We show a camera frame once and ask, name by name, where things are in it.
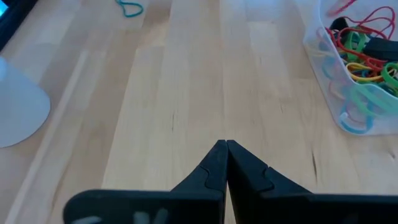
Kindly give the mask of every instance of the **wood grain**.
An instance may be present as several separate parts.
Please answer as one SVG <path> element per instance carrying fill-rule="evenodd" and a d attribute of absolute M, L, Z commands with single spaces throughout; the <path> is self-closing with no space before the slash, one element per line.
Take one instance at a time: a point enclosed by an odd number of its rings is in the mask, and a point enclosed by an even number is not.
<path fill-rule="evenodd" d="M 315 0 L 139 2 L 128 19 L 114 1 L 40 0 L 1 52 L 52 100 L 0 149 L 1 223 L 62 223 L 87 189 L 170 190 L 217 139 L 314 192 L 398 194 L 396 138 L 330 116 L 302 46 Z"/>

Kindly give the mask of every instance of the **plastic tub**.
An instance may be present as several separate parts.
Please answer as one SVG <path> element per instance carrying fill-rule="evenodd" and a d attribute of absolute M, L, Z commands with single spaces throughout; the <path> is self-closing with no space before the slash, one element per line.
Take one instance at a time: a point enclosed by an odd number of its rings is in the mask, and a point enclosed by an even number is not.
<path fill-rule="evenodd" d="M 398 97 L 388 93 L 375 84 L 359 84 L 351 79 L 342 59 L 326 33 L 324 27 L 341 16 L 356 21 L 363 20 L 373 10 L 381 6 L 390 6 L 398 12 L 396 0 L 358 0 L 335 17 L 326 12 L 335 1 L 318 1 L 313 10 L 313 20 L 308 24 L 303 44 L 321 86 L 323 95 L 335 123 L 344 131 L 357 135 L 397 134 L 398 133 Z M 389 10 L 383 9 L 373 17 L 391 17 Z M 382 30 L 387 21 L 377 20 L 366 26 Z M 391 28 L 384 31 L 389 34 Z M 398 40 L 396 30 L 391 40 Z"/>

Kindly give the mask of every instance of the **wooden table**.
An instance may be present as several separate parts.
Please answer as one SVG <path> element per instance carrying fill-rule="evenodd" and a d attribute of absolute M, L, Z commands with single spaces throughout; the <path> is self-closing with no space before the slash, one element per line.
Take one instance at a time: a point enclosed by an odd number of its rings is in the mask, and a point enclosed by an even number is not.
<path fill-rule="evenodd" d="M 398 194 L 398 140 L 355 137 L 331 118 L 301 44 L 305 7 L 140 2 L 143 15 L 126 19 L 111 0 L 40 0 L 2 51 L 52 112 L 0 149 L 0 223 L 61 223 L 86 189 L 169 190 L 217 139 L 314 192 Z"/>

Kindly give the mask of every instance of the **black object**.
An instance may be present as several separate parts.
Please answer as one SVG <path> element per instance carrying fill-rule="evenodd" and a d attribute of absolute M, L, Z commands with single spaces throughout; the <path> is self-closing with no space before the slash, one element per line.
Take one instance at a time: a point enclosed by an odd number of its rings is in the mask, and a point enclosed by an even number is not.
<path fill-rule="evenodd" d="M 398 61 L 398 41 L 373 37 L 363 49 L 364 54 L 389 62 Z"/>
<path fill-rule="evenodd" d="M 398 197 L 318 195 L 235 141 L 219 140 L 170 192 L 89 190 L 66 204 L 65 223 L 224 223 L 226 181 L 236 223 L 397 223 Z"/>
<path fill-rule="evenodd" d="M 347 27 L 348 27 L 348 23 L 344 17 L 339 17 L 339 18 L 335 19 L 330 25 L 331 30 L 338 30 L 338 31 L 342 31 L 344 28 L 347 28 Z M 344 44 L 347 41 L 348 34 L 349 34 L 348 30 L 341 33 L 340 42 L 342 44 Z"/>
<path fill-rule="evenodd" d="M 3 0 L 8 9 L 0 16 L 0 50 L 6 45 L 37 0 Z"/>

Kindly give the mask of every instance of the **white object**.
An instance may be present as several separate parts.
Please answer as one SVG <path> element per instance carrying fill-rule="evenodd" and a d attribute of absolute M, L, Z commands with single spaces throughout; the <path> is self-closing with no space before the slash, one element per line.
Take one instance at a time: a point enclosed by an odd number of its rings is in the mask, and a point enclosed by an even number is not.
<path fill-rule="evenodd" d="M 0 58 L 0 147 L 31 136 L 49 112 L 47 94 Z"/>
<path fill-rule="evenodd" d="M 313 19 L 309 22 L 305 30 L 303 44 L 311 61 L 313 71 L 317 77 L 318 83 L 328 103 L 329 109 L 336 124 L 351 134 L 357 135 L 377 135 L 377 134 L 398 134 L 398 98 L 387 93 L 382 88 L 373 84 L 358 84 L 354 82 L 337 50 L 333 47 L 330 36 L 326 33 L 324 27 L 330 27 L 331 23 L 341 16 L 348 16 L 355 21 L 362 21 L 370 13 L 381 7 L 390 6 L 398 12 L 396 0 L 360 0 L 350 5 L 345 11 L 335 17 L 328 17 L 326 12 L 336 3 L 334 1 L 318 1 L 313 9 Z M 372 18 L 392 17 L 389 10 L 383 9 L 375 13 Z M 355 26 L 347 21 L 350 27 Z M 387 21 L 376 20 L 365 24 L 373 29 L 382 30 L 388 25 Z M 388 28 L 383 33 L 387 36 L 391 32 Z M 398 40 L 398 30 L 394 32 L 391 40 Z M 371 93 L 374 101 L 363 95 L 363 91 Z M 359 97 L 362 104 L 353 103 L 351 94 Z M 386 111 L 378 107 L 375 103 L 382 103 L 393 110 Z M 364 106 L 374 116 L 369 116 L 363 108 Z"/>

